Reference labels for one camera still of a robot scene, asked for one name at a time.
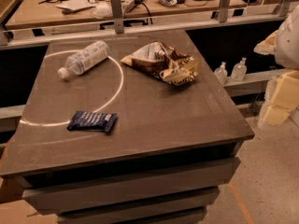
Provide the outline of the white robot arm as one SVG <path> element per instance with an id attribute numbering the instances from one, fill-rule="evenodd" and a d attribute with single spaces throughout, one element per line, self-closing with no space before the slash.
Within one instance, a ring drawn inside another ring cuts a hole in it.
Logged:
<path id="1" fill-rule="evenodd" d="M 256 45 L 254 51 L 262 55 L 273 55 L 277 64 L 298 70 L 299 12 L 294 10 L 274 33 Z"/>

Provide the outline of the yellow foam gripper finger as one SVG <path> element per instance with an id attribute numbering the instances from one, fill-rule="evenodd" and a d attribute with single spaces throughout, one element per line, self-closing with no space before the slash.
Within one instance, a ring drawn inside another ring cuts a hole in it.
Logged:
<path id="1" fill-rule="evenodd" d="M 261 54 L 261 55 L 274 55 L 275 54 L 277 34 L 278 34 L 278 31 L 273 32 L 264 41 L 258 43 L 255 46 L 253 51 L 255 53 L 258 53 L 258 54 Z"/>

